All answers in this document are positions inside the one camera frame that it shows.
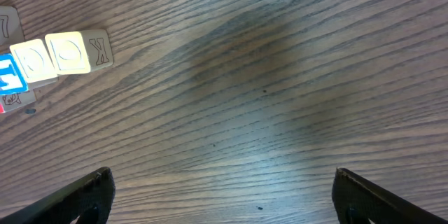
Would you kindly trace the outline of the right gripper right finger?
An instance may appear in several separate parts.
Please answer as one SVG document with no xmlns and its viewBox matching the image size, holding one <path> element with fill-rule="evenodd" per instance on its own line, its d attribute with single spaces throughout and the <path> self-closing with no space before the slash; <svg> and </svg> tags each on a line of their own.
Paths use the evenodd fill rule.
<svg viewBox="0 0 448 224">
<path fill-rule="evenodd" d="M 336 169 L 332 202 L 342 224 L 447 224 L 447 220 L 345 168 Z"/>
</svg>

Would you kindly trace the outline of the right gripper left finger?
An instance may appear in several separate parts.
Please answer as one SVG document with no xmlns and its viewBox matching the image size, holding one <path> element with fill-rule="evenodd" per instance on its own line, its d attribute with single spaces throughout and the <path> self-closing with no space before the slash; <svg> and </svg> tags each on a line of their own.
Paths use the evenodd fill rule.
<svg viewBox="0 0 448 224">
<path fill-rule="evenodd" d="M 106 223 L 115 183 L 111 169 L 101 167 L 58 191 L 1 219 L 3 224 Z"/>
</svg>

